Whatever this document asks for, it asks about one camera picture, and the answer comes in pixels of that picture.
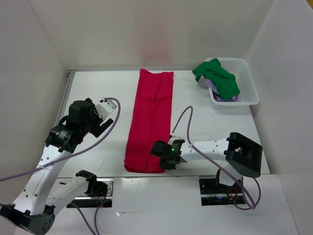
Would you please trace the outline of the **red t shirt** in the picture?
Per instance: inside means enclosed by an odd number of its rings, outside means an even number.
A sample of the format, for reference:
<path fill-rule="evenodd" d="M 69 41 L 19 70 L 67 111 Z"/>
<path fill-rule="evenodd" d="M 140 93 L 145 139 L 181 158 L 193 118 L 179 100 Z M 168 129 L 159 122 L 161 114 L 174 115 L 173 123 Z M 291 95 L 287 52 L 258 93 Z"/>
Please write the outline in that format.
<path fill-rule="evenodd" d="M 160 158 L 150 154 L 154 142 L 169 140 L 174 72 L 141 69 L 125 150 L 124 167 L 134 173 L 164 173 Z"/>

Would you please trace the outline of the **green t shirt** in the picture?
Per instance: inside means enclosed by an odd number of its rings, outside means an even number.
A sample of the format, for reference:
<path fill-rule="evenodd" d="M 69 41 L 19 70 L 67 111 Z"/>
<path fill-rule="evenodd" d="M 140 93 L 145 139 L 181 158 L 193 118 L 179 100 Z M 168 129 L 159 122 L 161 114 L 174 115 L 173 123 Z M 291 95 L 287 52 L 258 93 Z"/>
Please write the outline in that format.
<path fill-rule="evenodd" d="M 235 75 L 223 69 L 217 58 L 201 63 L 192 70 L 192 73 L 199 84 L 201 77 L 211 80 L 222 99 L 230 99 L 240 94 Z"/>

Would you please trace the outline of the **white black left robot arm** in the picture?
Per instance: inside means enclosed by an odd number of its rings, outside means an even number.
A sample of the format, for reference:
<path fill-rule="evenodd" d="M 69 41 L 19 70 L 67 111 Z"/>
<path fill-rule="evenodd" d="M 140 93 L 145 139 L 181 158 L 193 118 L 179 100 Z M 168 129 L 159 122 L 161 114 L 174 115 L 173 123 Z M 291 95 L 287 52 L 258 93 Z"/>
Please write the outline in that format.
<path fill-rule="evenodd" d="M 45 235 L 56 215 L 76 197 L 105 198 L 108 186 L 97 176 L 80 170 L 65 185 L 51 192 L 66 162 L 95 148 L 113 130 L 117 120 L 109 116 L 121 111 L 115 98 L 103 98 L 94 104 L 90 98 L 74 101 L 68 114 L 53 127 L 46 140 L 36 169 L 20 195 L 11 204 L 1 205 L 0 215 L 15 226 L 33 234 Z"/>

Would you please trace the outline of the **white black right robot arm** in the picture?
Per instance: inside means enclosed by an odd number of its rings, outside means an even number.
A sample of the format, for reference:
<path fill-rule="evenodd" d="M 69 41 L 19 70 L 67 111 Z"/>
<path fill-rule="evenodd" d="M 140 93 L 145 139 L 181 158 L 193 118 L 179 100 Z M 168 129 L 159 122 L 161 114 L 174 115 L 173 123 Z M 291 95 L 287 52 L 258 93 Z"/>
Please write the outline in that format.
<path fill-rule="evenodd" d="M 150 154 L 160 158 L 159 166 L 164 170 L 176 169 L 180 163 L 205 160 L 202 155 L 210 157 L 214 162 L 227 163 L 214 181 L 215 189 L 226 192 L 235 184 L 229 174 L 236 180 L 242 177 L 258 178 L 261 176 L 262 146 L 243 136 L 232 132 L 228 138 L 214 141 L 187 141 L 171 136 L 169 142 L 156 141 Z"/>

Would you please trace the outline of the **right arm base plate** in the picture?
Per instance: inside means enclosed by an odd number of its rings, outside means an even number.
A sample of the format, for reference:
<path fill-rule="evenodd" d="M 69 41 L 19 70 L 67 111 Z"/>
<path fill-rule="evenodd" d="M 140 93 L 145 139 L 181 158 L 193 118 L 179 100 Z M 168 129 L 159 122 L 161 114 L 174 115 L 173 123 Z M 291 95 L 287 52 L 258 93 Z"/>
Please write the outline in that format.
<path fill-rule="evenodd" d="M 225 186 L 213 178 L 199 178 L 199 186 L 202 206 L 233 205 L 234 200 L 239 205 L 246 204 L 237 184 Z"/>

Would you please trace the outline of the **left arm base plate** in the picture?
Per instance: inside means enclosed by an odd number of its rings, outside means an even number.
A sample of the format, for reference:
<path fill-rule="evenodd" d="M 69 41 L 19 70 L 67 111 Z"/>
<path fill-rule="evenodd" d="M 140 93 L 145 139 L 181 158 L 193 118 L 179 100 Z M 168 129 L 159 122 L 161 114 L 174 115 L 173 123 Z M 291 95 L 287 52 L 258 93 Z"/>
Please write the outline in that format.
<path fill-rule="evenodd" d="M 79 208 L 97 208 L 102 202 L 105 202 L 102 208 L 112 207 L 113 183 L 114 178 L 97 178 L 98 185 L 91 195 L 85 193 L 77 196 L 72 203 Z"/>

